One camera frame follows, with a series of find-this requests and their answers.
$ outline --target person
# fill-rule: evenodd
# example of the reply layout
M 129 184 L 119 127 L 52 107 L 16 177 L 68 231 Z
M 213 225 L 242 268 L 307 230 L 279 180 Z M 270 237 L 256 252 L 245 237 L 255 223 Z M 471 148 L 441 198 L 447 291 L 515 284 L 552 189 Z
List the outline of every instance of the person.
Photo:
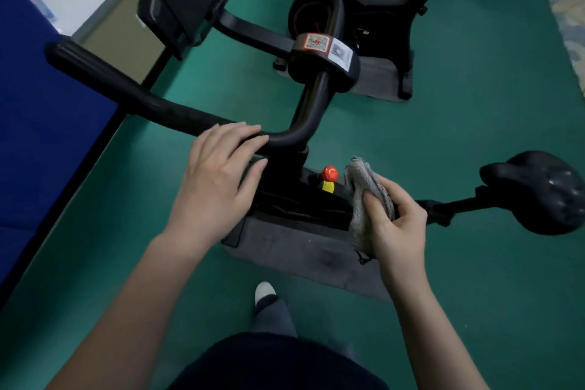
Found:
M 193 143 L 165 230 L 48 390 L 146 389 L 173 307 L 205 253 L 246 214 L 267 159 L 243 173 L 268 141 L 260 126 L 215 126 Z M 426 212 L 379 177 L 399 208 L 391 222 L 369 192 L 363 200 L 384 285 L 399 316 L 419 389 L 487 389 L 437 302 L 425 273 Z M 252 328 L 212 346 L 171 385 L 186 389 L 385 389 L 343 352 L 300 340 L 285 302 L 268 283 L 256 290 Z

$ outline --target green floor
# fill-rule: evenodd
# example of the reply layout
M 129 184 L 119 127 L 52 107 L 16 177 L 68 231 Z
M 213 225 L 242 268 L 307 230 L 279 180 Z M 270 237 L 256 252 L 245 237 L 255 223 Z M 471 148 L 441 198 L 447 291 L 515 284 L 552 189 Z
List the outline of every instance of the green floor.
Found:
M 284 31 L 291 1 L 229 8 Z M 585 173 L 585 107 L 547 0 L 432 0 L 413 47 L 414 98 L 337 96 L 308 165 L 340 168 L 359 155 L 437 200 L 471 194 L 481 165 L 524 150 L 551 151 Z M 300 87 L 274 75 L 271 60 L 213 32 L 157 91 L 278 131 Z M 190 142 L 138 117 L 124 123 L 0 314 L 0 388 L 40 389 L 69 357 L 164 227 Z M 536 236 L 491 210 L 428 234 L 433 289 L 493 388 L 585 387 L 585 231 Z M 414 388 L 391 305 L 231 259 L 220 246 L 177 307 L 153 387 L 244 330 L 261 280 L 289 301 L 300 335 L 353 342 L 391 388 Z

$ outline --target red knob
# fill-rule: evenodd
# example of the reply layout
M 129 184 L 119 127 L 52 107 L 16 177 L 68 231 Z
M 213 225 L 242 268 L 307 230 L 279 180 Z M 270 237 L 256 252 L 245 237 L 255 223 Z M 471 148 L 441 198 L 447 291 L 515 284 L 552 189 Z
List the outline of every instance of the red knob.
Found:
M 339 178 L 339 173 L 333 165 L 327 165 L 321 172 L 321 177 L 327 182 L 335 182 Z

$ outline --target finger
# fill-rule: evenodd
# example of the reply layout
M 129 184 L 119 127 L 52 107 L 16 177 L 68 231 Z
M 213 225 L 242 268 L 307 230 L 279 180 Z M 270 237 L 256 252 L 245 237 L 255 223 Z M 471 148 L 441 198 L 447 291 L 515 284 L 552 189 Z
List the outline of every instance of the finger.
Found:
M 218 127 L 219 124 L 215 124 L 213 127 L 206 129 L 204 132 L 197 136 L 197 139 L 193 141 L 191 150 L 189 151 L 189 159 L 187 162 L 188 166 L 194 166 L 194 164 L 197 163 L 197 160 L 199 159 L 201 149 L 203 148 L 205 141 L 207 141 L 207 138 L 209 137 L 211 132 Z
M 258 134 L 260 132 L 259 125 L 248 125 L 246 127 L 236 127 L 225 133 L 219 140 L 215 155 L 224 161 L 230 158 L 234 151 L 244 139 Z
M 410 194 L 406 193 L 404 188 L 399 186 L 396 182 L 383 178 L 379 174 L 376 174 L 376 176 L 382 186 L 386 188 L 392 202 L 398 205 L 400 216 L 418 213 L 418 210 L 420 209 L 419 205 L 414 201 Z
M 362 199 L 373 225 L 391 224 L 390 218 L 386 214 L 382 202 L 380 202 L 374 193 L 366 190 L 364 191 Z
M 228 164 L 230 167 L 239 173 L 243 173 L 244 169 L 252 159 L 252 156 L 267 144 L 269 137 L 267 135 L 257 136 L 240 145 L 236 151 L 233 152 Z
M 245 127 L 245 126 L 246 126 L 245 122 L 238 122 L 238 123 L 233 122 L 231 124 L 222 125 L 221 127 L 218 127 L 215 130 L 213 130 L 211 132 L 211 134 L 209 135 L 209 137 L 207 138 L 207 141 L 203 145 L 203 149 L 201 149 L 201 156 L 204 159 L 208 158 L 209 155 L 215 149 L 217 142 L 219 142 L 219 140 L 222 138 L 222 136 L 225 133 L 227 133 L 228 131 L 231 131 L 234 128 Z
M 260 159 L 252 165 L 248 170 L 244 181 L 240 185 L 236 198 L 242 203 L 242 206 L 246 208 L 246 211 L 252 205 L 254 194 L 256 194 L 256 189 L 258 188 L 260 178 L 262 177 L 262 172 L 264 171 L 264 168 L 266 168 L 267 163 L 268 159 Z

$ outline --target blue padding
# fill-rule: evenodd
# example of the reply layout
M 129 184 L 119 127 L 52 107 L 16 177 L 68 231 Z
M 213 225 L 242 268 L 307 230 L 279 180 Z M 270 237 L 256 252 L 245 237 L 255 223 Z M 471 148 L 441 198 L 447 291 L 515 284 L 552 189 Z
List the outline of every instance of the blue padding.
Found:
M 33 236 L 33 231 L 0 227 L 0 283 L 8 276 L 12 265 Z
M 34 232 L 116 104 L 45 61 L 43 47 L 59 35 L 29 0 L 0 7 L 0 226 Z M 15 244 L 26 242 L 0 234 L 0 254 Z

